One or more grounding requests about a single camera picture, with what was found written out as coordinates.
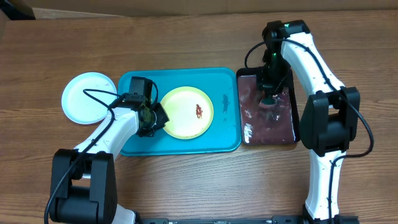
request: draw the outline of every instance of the wire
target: wire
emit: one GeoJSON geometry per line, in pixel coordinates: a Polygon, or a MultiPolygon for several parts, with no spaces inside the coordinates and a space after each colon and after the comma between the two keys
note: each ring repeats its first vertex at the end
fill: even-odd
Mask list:
{"type": "Polygon", "coordinates": [[[282,82],[284,82],[284,81],[285,81],[286,77],[287,77],[287,75],[285,75],[285,76],[284,76],[284,77],[281,79],[281,81],[280,81],[280,83],[279,83],[278,87],[277,87],[277,88],[275,88],[275,91],[278,91],[279,87],[281,86],[282,82]]]}
{"type": "Polygon", "coordinates": [[[89,93],[87,93],[88,91],[107,93],[110,95],[121,97],[121,95],[118,95],[116,93],[111,93],[108,91],[104,91],[104,90],[93,90],[93,89],[84,89],[83,90],[83,93],[85,95],[87,95],[91,99],[93,99],[93,100],[97,101],[98,103],[101,103],[103,106],[105,106],[109,110],[109,112],[111,112],[112,118],[111,118],[111,121],[108,123],[108,125],[102,130],[102,132],[100,132],[99,135],[96,138],[94,138],[90,142],[90,144],[79,154],[79,156],[77,156],[76,159],[69,165],[69,168],[67,169],[65,174],[62,176],[60,182],[54,189],[49,201],[47,202],[47,205],[45,206],[45,211],[44,211],[44,223],[45,224],[49,224],[49,211],[50,211],[51,203],[54,201],[54,198],[55,198],[59,188],[61,187],[61,184],[65,181],[65,178],[67,177],[67,175],[73,170],[73,168],[76,166],[76,164],[79,163],[79,161],[82,160],[86,156],[86,153],[88,152],[88,150],[90,150],[90,148],[93,147],[98,142],[98,140],[100,140],[100,138],[107,132],[107,130],[112,126],[113,121],[115,120],[113,110],[106,103],[102,102],[101,100],[99,100],[99,99],[95,98],[94,96],[90,95],[89,93]]]}
{"type": "Polygon", "coordinates": [[[154,122],[154,124],[151,127],[153,129],[154,126],[156,125],[156,122],[157,122],[157,115],[156,115],[155,111],[152,110],[152,112],[154,112],[154,115],[155,115],[155,122],[154,122]]]}
{"type": "Polygon", "coordinates": [[[110,92],[110,91],[105,91],[105,90],[95,90],[95,89],[84,89],[83,90],[83,92],[88,92],[88,91],[95,91],[95,92],[99,92],[99,93],[107,93],[107,94],[110,94],[110,95],[114,95],[114,96],[117,96],[117,97],[122,97],[121,95],[119,95],[119,94],[117,94],[117,93],[112,93],[112,92],[110,92]]]}
{"type": "Polygon", "coordinates": [[[252,49],[249,50],[248,54],[245,56],[244,58],[244,66],[246,68],[248,68],[248,58],[250,53],[255,50],[256,48],[260,47],[261,45],[264,45],[266,43],[271,43],[271,42],[290,42],[292,44],[295,44],[301,48],[304,49],[304,51],[307,51],[313,58],[313,60],[315,61],[316,65],[319,68],[319,71],[322,74],[322,77],[325,79],[326,84],[328,84],[328,86],[334,91],[336,92],[339,97],[341,98],[341,100],[343,100],[357,115],[358,118],[361,120],[363,126],[365,127],[366,131],[368,132],[369,135],[369,147],[368,150],[364,153],[360,153],[360,154],[353,154],[353,155],[344,155],[344,156],[339,156],[337,157],[332,163],[331,163],[331,169],[330,169],[330,180],[329,180],[329,192],[328,192],[328,209],[329,209],[329,219],[328,222],[329,224],[332,223],[332,216],[331,216],[331,190],[332,190],[332,185],[333,185],[333,174],[334,174],[334,169],[336,166],[337,161],[339,161],[340,159],[344,159],[344,158],[359,158],[359,157],[364,157],[366,155],[368,155],[372,150],[373,150],[373,146],[374,146],[374,138],[373,138],[373,133],[371,131],[371,128],[369,127],[368,123],[366,122],[366,120],[363,118],[362,114],[347,100],[347,98],[345,96],[343,96],[330,82],[330,79],[327,77],[325,71],[322,68],[321,63],[319,62],[317,56],[310,50],[309,47],[306,47],[305,45],[298,43],[294,40],[290,40],[290,39],[272,39],[269,40],[267,42],[261,42],[256,44],[252,49]]]}

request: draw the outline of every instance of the plate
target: plate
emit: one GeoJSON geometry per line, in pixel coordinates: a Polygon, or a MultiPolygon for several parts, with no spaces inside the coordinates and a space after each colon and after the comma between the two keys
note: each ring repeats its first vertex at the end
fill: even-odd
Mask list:
{"type": "Polygon", "coordinates": [[[213,103],[203,91],[189,86],[168,92],[160,102],[169,117],[164,130],[178,139],[203,134],[214,117],[213,103]]]}
{"type": "MultiPolygon", "coordinates": [[[[65,115],[78,124],[97,123],[108,113],[106,107],[83,93],[87,88],[116,93],[112,80],[98,72],[86,72],[70,81],[62,93],[61,104],[65,115]]],[[[116,99],[116,96],[107,93],[89,92],[89,94],[107,105],[116,99]]]]}

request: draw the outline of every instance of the black cable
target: black cable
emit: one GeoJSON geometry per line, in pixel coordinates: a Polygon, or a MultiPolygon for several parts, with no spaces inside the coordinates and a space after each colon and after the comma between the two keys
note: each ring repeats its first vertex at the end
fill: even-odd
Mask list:
{"type": "Polygon", "coordinates": [[[261,42],[256,44],[252,49],[249,50],[248,54],[245,56],[244,58],[244,66],[246,68],[248,68],[248,58],[250,53],[255,50],[256,48],[258,48],[261,45],[264,45],[266,43],[271,43],[271,42],[290,42],[292,44],[295,44],[301,48],[303,48],[305,51],[307,51],[313,58],[313,60],[315,61],[316,65],[319,68],[319,71],[322,74],[322,77],[325,79],[326,84],[328,84],[328,86],[334,91],[337,92],[337,94],[339,95],[339,97],[341,98],[341,100],[343,100],[357,115],[358,118],[361,120],[363,126],[365,127],[366,131],[368,132],[369,135],[369,147],[368,150],[364,153],[361,154],[353,154],[353,155],[344,155],[344,156],[339,156],[337,157],[332,163],[331,163],[331,169],[330,169],[330,181],[329,181],[329,193],[328,193],[328,203],[329,203],[329,219],[328,222],[329,224],[331,224],[332,221],[332,216],[331,216],[331,190],[332,190],[332,185],[333,185],[333,174],[334,174],[334,169],[336,166],[337,161],[339,161],[340,159],[344,159],[344,158],[359,158],[359,157],[364,157],[366,155],[368,155],[372,150],[373,150],[373,145],[374,145],[374,138],[373,138],[373,133],[371,131],[371,128],[369,127],[368,123],[366,122],[366,120],[363,118],[362,114],[347,100],[347,98],[345,96],[343,96],[330,82],[330,79],[327,77],[325,71],[322,68],[321,63],[319,62],[317,56],[315,56],[315,54],[310,50],[309,47],[306,47],[305,45],[298,43],[294,40],[289,40],[289,39],[272,39],[269,40],[268,42],[261,42]]]}
{"type": "Polygon", "coordinates": [[[110,92],[110,91],[105,91],[105,90],[95,90],[95,89],[84,89],[83,90],[83,92],[85,93],[85,92],[88,92],[88,91],[95,91],[95,92],[99,92],[99,93],[107,93],[107,94],[110,94],[110,95],[114,95],[114,96],[117,96],[117,97],[122,97],[121,95],[119,95],[119,94],[117,94],[117,93],[112,93],[112,92],[110,92]]]}
{"type": "Polygon", "coordinates": [[[279,89],[279,87],[281,86],[282,82],[284,82],[286,78],[287,78],[287,75],[285,75],[285,76],[281,79],[281,81],[280,81],[279,84],[278,84],[278,87],[275,88],[275,91],[278,91],[278,89],[279,89]]]}
{"type": "Polygon", "coordinates": [[[111,112],[112,118],[111,118],[111,121],[109,122],[109,124],[102,130],[102,132],[100,132],[100,134],[90,142],[90,144],[79,154],[79,156],[76,157],[76,159],[70,164],[68,170],[62,176],[60,182],[58,183],[58,185],[54,189],[49,201],[47,202],[47,205],[45,206],[45,211],[44,211],[44,223],[45,224],[49,224],[50,206],[51,206],[51,203],[54,200],[59,188],[61,187],[62,182],[65,181],[65,178],[73,170],[73,168],[76,166],[76,164],[79,163],[79,161],[82,160],[85,157],[87,151],[90,150],[90,148],[93,147],[98,142],[98,140],[100,140],[100,138],[107,132],[107,130],[112,126],[113,121],[114,121],[114,112],[113,112],[113,110],[106,103],[102,102],[101,100],[99,100],[99,99],[95,98],[94,96],[90,95],[89,93],[87,93],[88,91],[107,93],[107,94],[118,96],[118,97],[121,96],[121,95],[118,95],[116,93],[111,93],[111,92],[104,91],[104,90],[93,90],[93,89],[85,89],[85,90],[83,90],[83,93],[85,95],[87,95],[91,99],[93,99],[93,100],[97,101],[98,103],[101,103],[103,106],[105,106],[111,112]]]}

